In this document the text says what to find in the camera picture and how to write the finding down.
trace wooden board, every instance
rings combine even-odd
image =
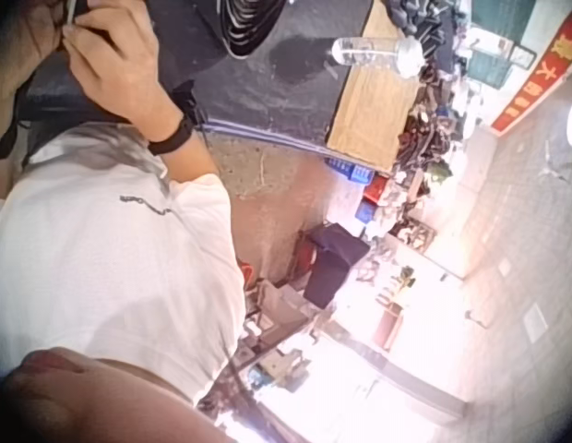
[[[363,36],[401,35],[384,5],[375,0]],[[389,171],[418,88],[417,79],[407,80],[385,69],[353,68],[341,94],[328,147],[378,171]]]

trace white t-shirt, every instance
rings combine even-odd
[[[230,201],[216,175],[165,173],[128,126],[80,126],[34,156],[0,212],[0,377],[64,346],[206,393],[244,320]]]

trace black wristband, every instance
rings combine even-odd
[[[180,122],[177,130],[167,139],[163,141],[150,142],[149,150],[153,155],[169,154],[178,150],[192,137],[194,131],[194,124],[184,114],[184,118]]]
[[[16,113],[13,112],[9,128],[0,140],[0,160],[9,157],[9,154],[11,154],[16,144],[16,138],[18,138],[18,122],[16,120]]]

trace plastic water bottle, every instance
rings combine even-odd
[[[425,64],[422,45],[413,37],[401,40],[344,37],[335,40],[331,54],[340,65],[390,69],[404,78],[417,76]]]

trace red banner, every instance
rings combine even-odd
[[[504,132],[537,102],[572,65],[572,13],[563,22],[541,61],[492,128]]]

